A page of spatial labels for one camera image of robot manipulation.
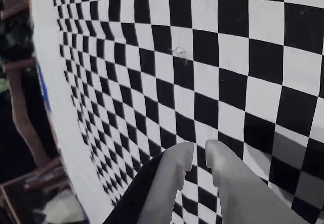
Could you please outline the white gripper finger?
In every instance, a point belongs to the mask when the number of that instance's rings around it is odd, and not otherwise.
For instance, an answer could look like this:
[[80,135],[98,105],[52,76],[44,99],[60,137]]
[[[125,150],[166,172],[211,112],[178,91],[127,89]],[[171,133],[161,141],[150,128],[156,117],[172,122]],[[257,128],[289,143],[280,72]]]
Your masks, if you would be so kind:
[[206,141],[206,165],[218,188],[223,223],[303,222],[221,141]]

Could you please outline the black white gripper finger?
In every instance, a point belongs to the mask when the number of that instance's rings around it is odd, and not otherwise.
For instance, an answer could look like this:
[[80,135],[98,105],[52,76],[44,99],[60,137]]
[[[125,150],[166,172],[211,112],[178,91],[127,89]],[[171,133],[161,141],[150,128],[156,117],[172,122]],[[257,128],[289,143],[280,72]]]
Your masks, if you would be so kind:
[[170,223],[177,191],[191,171],[194,143],[178,143],[141,167],[105,223]]

